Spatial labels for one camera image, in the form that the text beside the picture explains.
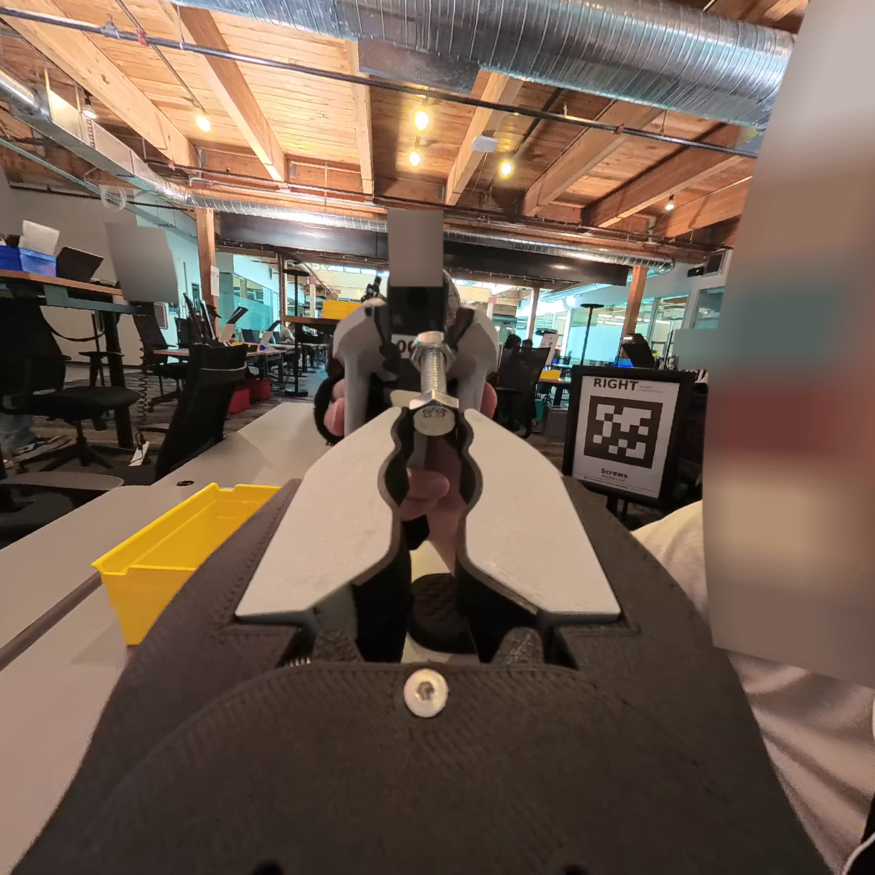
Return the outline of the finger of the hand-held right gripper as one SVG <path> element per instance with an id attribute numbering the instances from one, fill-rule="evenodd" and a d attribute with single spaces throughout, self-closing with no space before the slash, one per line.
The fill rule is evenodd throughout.
<path id="1" fill-rule="evenodd" d="M 334 357 L 344 375 L 344 437 L 390 407 L 384 365 L 393 348 L 387 304 L 361 304 L 338 323 Z"/>
<path id="2" fill-rule="evenodd" d="M 447 334 L 453 361 L 447 368 L 450 394 L 459 410 L 480 410 L 486 378 L 496 369 L 498 334 L 487 312 L 459 308 Z"/>

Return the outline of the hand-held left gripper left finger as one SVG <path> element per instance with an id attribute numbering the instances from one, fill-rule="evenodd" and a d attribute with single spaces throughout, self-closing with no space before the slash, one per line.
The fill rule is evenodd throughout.
<path id="1" fill-rule="evenodd" d="M 399 662 L 411 556 L 401 521 L 414 444 L 392 408 L 328 451 L 297 485 L 235 610 L 243 623 L 341 630 L 368 662 Z"/>

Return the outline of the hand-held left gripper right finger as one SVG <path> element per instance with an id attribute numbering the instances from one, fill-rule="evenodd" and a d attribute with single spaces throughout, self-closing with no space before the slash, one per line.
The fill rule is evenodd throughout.
<path id="1" fill-rule="evenodd" d="M 458 608 L 482 662 L 508 633 L 549 649 L 562 628 L 619 628 L 621 606 L 563 475 L 476 410 L 459 424 Z"/>

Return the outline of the silver bolt with nut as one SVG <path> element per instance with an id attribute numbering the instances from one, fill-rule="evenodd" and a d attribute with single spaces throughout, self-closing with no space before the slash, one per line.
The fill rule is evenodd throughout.
<path id="1" fill-rule="evenodd" d="M 425 332 L 411 346 L 410 359 L 420 375 L 420 393 L 410 401 L 415 430 L 443 437 L 457 424 L 458 400 L 449 392 L 454 353 L 441 332 Z"/>

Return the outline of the yellow plastic bin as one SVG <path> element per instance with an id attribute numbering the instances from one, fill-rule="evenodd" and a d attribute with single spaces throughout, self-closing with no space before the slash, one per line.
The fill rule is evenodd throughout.
<path id="1" fill-rule="evenodd" d="M 92 563 L 136 647 L 191 575 L 280 490 L 210 484 Z"/>

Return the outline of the person's right hand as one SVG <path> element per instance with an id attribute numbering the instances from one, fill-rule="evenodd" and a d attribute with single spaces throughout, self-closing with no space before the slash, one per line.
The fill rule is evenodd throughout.
<path id="1" fill-rule="evenodd" d="M 345 433 L 345 385 L 342 376 L 327 377 L 314 397 L 314 417 L 326 441 L 335 442 Z M 404 522 L 424 517 L 428 540 L 449 571 L 456 563 L 458 524 L 466 504 L 459 482 L 461 459 L 444 438 L 432 439 L 426 450 L 424 469 L 408 469 L 410 487 L 401 504 Z"/>

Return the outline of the red plastic bin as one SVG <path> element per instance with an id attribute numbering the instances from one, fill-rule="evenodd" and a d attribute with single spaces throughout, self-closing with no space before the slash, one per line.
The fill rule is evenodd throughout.
<path id="1" fill-rule="evenodd" d="M 253 405 L 268 401 L 272 397 L 272 384 L 268 378 L 246 377 L 235 388 L 228 406 L 227 414 L 236 416 Z"/>

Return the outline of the black wrist rest pad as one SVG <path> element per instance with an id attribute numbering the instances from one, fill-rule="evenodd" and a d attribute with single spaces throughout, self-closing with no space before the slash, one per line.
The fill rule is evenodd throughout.
<path id="1" fill-rule="evenodd" d="M 458 606 L 458 582 L 449 572 L 421 576 L 411 584 L 409 636 L 428 650 L 475 655 L 467 618 Z"/>

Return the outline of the black framed marker sign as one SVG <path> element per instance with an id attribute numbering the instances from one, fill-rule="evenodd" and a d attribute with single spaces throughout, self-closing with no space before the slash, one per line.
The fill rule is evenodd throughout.
<path id="1" fill-rule="evenodd" d="M 685 370 L 574 366 L 562 474 L 614 502 L 668 512 L 694 385 Z"/>

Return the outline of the group of ceiling spotlights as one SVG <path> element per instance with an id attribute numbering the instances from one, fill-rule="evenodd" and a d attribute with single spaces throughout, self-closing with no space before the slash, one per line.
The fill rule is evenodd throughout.
<path id="1" fill-rule="evenodd" d="M 502 179 L 523 176 L 522 124 L 571 143 L 582 135 L 605 140 L 611 152 L 632 139 L 631 127 L 580 127 L 490 108 L 422 101 L 360 85 L 266 90 L 241 96 L 212 93 L 206 109 L 191 100 L 156 102 L 145 95 L 104 104 L 90 93 L 85 112 L 137 149 L 148 169 L 191 188 L 246 191 L 258 202 L 329 198 L 454 203 L 446 185 L 470 189 L 481 154 L 480 135 L 498 135 Z"/>

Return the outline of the person's beige shirt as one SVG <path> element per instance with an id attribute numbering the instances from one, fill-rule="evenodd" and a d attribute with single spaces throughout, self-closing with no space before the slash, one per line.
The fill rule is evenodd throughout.
<path id="1" fill-rule="evenodd" d="M 863 524 L 837 498 L 703 501 L 633 536 L 727 649 L 786 796 L 833 873 L 873 873 L 873 620 Z"/>

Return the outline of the blue storage bin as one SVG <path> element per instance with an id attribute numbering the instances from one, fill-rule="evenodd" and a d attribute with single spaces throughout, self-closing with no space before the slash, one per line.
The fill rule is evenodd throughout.
<path id="1" fill-rule="evenodd" d="M 27 247 L 0 247 L 1 270 L 55 278 L 57 259 Z"/>

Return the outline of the silver ventilation duct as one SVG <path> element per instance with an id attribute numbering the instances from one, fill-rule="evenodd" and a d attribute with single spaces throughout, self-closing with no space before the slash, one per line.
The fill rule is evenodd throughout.
<path id="1" fill-rule="evenodd" d="M 181 6 L 372 39 L 537 84 L 767 126 L 792 33 L 675 2 L 193 1 Z"/>
<path id="2" fill-rule="evenodd" d="M 272 244 L 310 253 L 388 260 L 388 223 L 334 213 L 300 211 L 249 201 L 202 196 L 161 178 L 141 178 L 120 171 L 115 178 L 158 198 L 163 205 L 211 209 L 227 216 L 220 236 L 230 242 Z M 623 274 L 641 267 L 657 275 L 670 272 L 675 261 L 602 250 L 480 234 L 443 227 L 444 263 L 451 269 L 545 278 L 548 282 L 590 283 L 590 275 Z"/>

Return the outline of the dark frame standing desk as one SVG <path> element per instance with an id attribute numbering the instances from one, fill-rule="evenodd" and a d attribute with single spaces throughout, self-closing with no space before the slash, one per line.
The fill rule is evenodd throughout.
<path id="1" fill-rule="evenodd" d="M 93 283 L 2 270 L 2 299 L 33 300 L 40 305 L 41 312 L 43 307 L 55 307 L 68 310 L 79 309 L 100 316 L 103 324 L 101 334 L 103 334 L 106 348 L 97 352 L 97 358 L 107 359 L 107 386 L 127 388 L 124 377 L 124 354 L 118 336 L 118 318 L 124 313 L 135 315 L 143 312 L 138 306 L 127 304 L 119 290 Z M 112 453 L 124 455 L 134 451 L 134 433 L 129 410 L 108 414 L 108 416 L 113 416 L 118 443 L 118 446 L 109 448 Z M 100 431 L 106 427 L 107 425 L 94 429 Z M 100 465 L 85 466 L 96 467 L 100 472 L 108 471 Z"/>

